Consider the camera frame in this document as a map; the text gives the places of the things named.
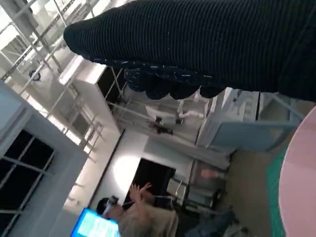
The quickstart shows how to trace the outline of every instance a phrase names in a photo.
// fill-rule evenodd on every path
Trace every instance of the black window pane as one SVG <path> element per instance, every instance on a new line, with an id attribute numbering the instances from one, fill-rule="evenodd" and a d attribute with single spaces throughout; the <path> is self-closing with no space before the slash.
<path id="1" fill-rule="evenodd" d="M 14 214 L 0 214 L 0 235 L 2 235 L 13 216 Z"/>
<path id="2" fill-rule="evenodd" d="M 13 163 L 6 161 L 4 159 L 0 159 L 0 182 L 6 176 L 6 174 L 11 169 Z"/>
<path id="3" fill-rule="evenodd" d="M 52 153 L 52 148 L 36 138 L 23 155 L 21 161 L 43 169 Z"/>
<path id="4" fill-rule="evenodd" d="M 31 138 L 32 135 L 30 133 L 22 130 L 4 155 L 13 159 L 18 159 Z"/>
<path id="5" fill-rule="evenodd" d="M 18 165 L 0 189 L 0 209 L 17 210 L 38 175 L 38 172 Z"/>

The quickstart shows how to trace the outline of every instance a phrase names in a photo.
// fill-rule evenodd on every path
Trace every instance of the person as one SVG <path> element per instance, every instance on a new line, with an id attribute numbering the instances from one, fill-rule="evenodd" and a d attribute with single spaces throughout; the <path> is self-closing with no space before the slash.
<path id="1" fill-rule="evenodd" d="M 115 204 L 104 217 L 117 222 L 122 237 L 173 237 L 178 227 L 178 216 L 175 211 L 152 206 L 153 195 L 147 190 L 152 185 L 147 183 L 140 188 L 132 184 L 129 197 L 134 204 L 124 211 L 123 207 Z M 99 201 L 97 213 L 102 215 L 107 198 Z"/>

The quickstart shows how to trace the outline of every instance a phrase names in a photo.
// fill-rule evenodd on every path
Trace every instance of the white wall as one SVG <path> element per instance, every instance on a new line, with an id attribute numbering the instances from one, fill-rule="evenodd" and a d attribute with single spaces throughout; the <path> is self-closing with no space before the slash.
<path id="1" fill-rule="evenodd" d="M 147 140 L 148 136 L 133 131 L 123 134 L 91 208 L 95 209 L 101 198 L 111 195 L 117 196 L 120 203 L 125 200 Z"/>
<path id="2" fill-rule="evenodd" d="M 186 176 L 192 159 L 147 135 L 127 130 L 91 203 L 95 209 L 101 198 L 115 195 L 123 203 L 141 158 L 176 168 L 176 175 Z"/>
<path id="3" fill-rule="evenodd" d="M 187 181 L 189 178 L 193 159 L 157 140 L 148 139 L 143 157 L 153 162 L 175 168 L 175 176 L 178 179 Z"/>

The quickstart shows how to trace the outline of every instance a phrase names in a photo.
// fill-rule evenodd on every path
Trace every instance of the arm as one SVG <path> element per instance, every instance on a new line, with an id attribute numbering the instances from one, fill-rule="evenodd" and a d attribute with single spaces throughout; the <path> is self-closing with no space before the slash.
<path id="1" fill-rule="evenodd" d="M 150 217 L 147 213 L 147 210 L 145 208 L 145 204 L 141 200 L 141 192 L 139 189 L 139 186 L 136 186 L 135 184 L 132 184 L 129 188 L 129 196 L 130 199 L 135 201 L 135 205 L 138 212 L 138 220 L 141 225 L 148 225 L 150 222 Z"/>
<path id="2" fill-rule="evenodd" d="M 154 196 L 149 191 L 147 191 L 147 189 L 149 189 L 151 186 L 152 186 L 151 183 L 145 184 L 144 187 L 140 189 L 140 194 L 142 198 L 145 200 L 145 202 L 149 204 L 154 204 L 154 201 L 155 201 Z"/>
<path id="3" fill-rule="evenodd" d="M 142 192 L 142 197 L 147 203 L 154 204 L 155 198 L 152 193 L 148 192 L 147 190 Z"/>
<path id="4" fill-rule="evenodd" d="M 147 213 L 147 210 L 145 208 L 144 202 L 142 202 L 140 199 L 135 201 L 137 212 L 138 212 L 138 220 L 140 221 L 140 224 L 147 225 L 149 223 L 149 215 Z"/>

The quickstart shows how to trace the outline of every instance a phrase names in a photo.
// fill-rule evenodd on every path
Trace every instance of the white pipe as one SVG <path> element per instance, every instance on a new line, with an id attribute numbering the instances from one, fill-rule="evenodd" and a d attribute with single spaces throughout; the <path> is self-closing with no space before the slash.
<path id="1" fill-rule="evenodd" d="M 181 118 L 181 119 L 188 118 L 188 117 L 196 117 L 196 118 L 199 118 L 199 119 L 203 119 L 204 118 L 204 114 L 199 113 L 199 112 L 194 111 L 194 110 L 190 110 L 190 111 L 187 111 L 186 113 L 180 113 L 179 114 L 179 118 Z"/>

